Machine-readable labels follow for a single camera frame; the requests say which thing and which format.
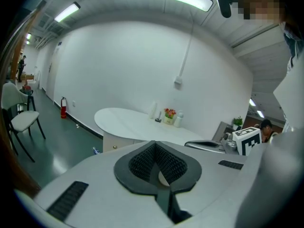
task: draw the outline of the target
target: white box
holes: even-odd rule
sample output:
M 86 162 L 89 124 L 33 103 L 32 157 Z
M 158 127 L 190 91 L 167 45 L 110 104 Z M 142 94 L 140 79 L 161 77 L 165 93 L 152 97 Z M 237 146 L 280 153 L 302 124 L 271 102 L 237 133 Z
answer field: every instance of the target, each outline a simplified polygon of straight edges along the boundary
M 255 127 L 249 127 L 235 131 L 233 132 L 232 140 L 237 143 L 239 155 L 248 156 L 253 146 L 262 143 L 261 130 Z

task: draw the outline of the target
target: gray floor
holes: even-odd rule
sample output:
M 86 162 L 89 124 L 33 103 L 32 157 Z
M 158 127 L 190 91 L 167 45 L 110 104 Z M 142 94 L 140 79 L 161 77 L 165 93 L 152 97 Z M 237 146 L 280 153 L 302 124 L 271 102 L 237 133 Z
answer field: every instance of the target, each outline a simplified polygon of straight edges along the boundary
M 43 188 L 53 179 L 66 172 L 85 158 L 93 155 L 93 147 L 102 152 L 102 140 L 67 119 L 60 118 L 60 110 L 47 98 L 42 90 L 33 94 L 39 121 L 46 136 L 44 140 L 37 122 L 28 131 L 18 136 L 28 150 L 33 163 L 20 147 L 16 138 L 13 142 L 19 153 L 17 159 L 30 176 Z

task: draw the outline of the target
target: white wall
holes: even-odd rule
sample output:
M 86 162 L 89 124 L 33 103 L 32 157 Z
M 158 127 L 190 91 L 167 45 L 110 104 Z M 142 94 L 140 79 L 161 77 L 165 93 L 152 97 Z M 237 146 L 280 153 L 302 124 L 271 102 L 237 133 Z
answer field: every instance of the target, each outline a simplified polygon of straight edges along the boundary
M 177 89 L 191 24 L 163 14 L 110 14 L 79 22 L 59 63 L 54 100 L 91 129 L 96 111 L 183 110 L 182 126 L 212 139 L 220 121 L 246 117 L 252 73 L 213 35 L 195 26 Z
M 35 67 L 38 58 L 39 51 L 35 49 L 35 47 L 31 45 L 25 45 L 23 49 L 23 55 L 26 55 L 27 58 L 25 59 L 26 66 L 23 69 L 23 72 L 27 74 L 35 74 Z
M 52 40 L 46 46 L 39 50 L 39 55 L 37 59 L 37 69 L 36 72 L 40 71 L 40 84 L 39 88 L 47 89 L 47 82 L 48 82 L 48 69 L 51 65 L 52 55 L 54 49 L 56 47 L 57 40 Z

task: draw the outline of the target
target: red fire extinguisher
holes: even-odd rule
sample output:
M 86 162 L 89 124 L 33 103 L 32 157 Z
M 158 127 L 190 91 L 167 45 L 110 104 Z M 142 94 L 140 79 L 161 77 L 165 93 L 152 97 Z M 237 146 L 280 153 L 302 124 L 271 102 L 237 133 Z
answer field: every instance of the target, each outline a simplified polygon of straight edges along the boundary
M 67 117 L 67 99 L 62 97 L 61 99 L 61 118 Z

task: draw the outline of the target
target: white oval table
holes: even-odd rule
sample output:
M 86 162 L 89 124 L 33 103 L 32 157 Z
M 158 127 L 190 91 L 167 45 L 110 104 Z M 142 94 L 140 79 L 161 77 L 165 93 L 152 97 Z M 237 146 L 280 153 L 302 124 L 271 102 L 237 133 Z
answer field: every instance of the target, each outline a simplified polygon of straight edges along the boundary
M 203 140 L 185 128 L 176 128 L 149 119 L 145 113 L 122 108 L 105 108 L 94 116 L 97 126 L 104 131 L 103 152 L 143 141 L 168 141 L 184 145 L 187 141 Z

